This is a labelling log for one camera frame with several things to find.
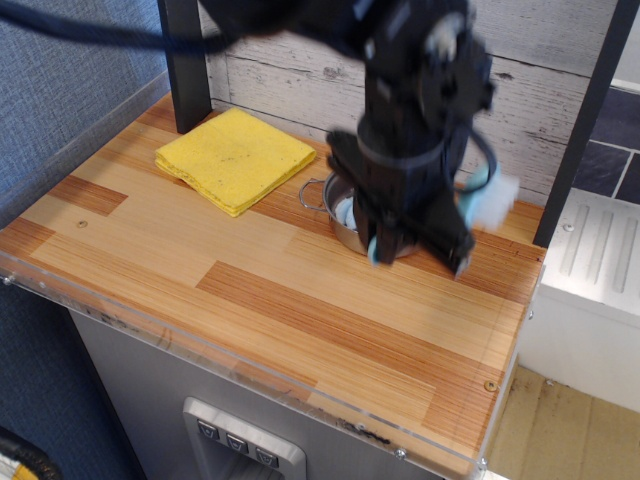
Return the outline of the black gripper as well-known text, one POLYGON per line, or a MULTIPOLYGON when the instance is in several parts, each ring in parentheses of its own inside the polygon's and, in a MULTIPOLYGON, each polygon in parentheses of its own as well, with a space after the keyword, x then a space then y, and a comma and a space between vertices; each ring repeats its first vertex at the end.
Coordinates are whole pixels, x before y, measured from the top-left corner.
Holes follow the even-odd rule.
POLYGON ((447 191, 454 194, 453 177, 468 138, 457 131, 418 156, 394 158, 371 150, 363 139, 346 131, 327 135, 328 164, 354 189, 358 236, 365 250, 375 238, 377 263, 391 265, 419 247, 414 229, 433 200, 447 191))

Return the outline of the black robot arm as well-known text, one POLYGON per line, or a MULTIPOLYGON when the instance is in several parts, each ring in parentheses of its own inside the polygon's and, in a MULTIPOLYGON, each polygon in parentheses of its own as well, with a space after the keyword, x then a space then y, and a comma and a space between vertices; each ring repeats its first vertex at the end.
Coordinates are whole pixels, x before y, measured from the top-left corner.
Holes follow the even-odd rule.
POLYGON ((492 103, 492 60, 474 36, 465 1, 207 1, 223 38, 282 31, 360 60, 365 107, 355 133, 331 131, 329 167, 354 194, 360 243, 391 264, 422 246, 452 272, 468 265, 475 240, 460 213, 455 175, 467 145, 497 171, 474 129, 492 103))

